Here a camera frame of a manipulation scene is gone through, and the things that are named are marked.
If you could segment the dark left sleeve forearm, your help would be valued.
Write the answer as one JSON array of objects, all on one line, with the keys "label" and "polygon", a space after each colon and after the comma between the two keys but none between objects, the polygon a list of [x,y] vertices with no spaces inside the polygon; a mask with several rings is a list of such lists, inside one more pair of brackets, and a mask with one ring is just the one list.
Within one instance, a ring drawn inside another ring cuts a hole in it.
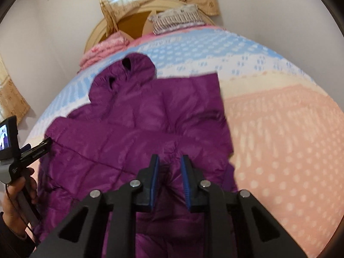
[{"label": "dark left sleeve forearm", "polygon": [[35,250],[35,243],[27,234],[20,237],[15,234],[3,220],[1,212],[1,257],[25,258],[29,257]]}]

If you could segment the person left hand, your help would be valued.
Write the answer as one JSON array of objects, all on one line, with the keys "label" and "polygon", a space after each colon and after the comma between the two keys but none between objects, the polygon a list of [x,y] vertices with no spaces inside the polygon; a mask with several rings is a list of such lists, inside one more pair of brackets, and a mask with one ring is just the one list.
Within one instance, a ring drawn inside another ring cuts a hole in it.
[{"label": "person left hand", "polygon": [[6,194],[3,198],[3,220],[5,224],[17,235],[24,237],[27,228],[27,219],[21,212],[18,203],[18,194],[24,187],[27,188],[31,202],[37,203],[37,182],[32,177],[34,174],[33,168],[26,168],[23,171],[23,176],[12,182],[7,186]]}]

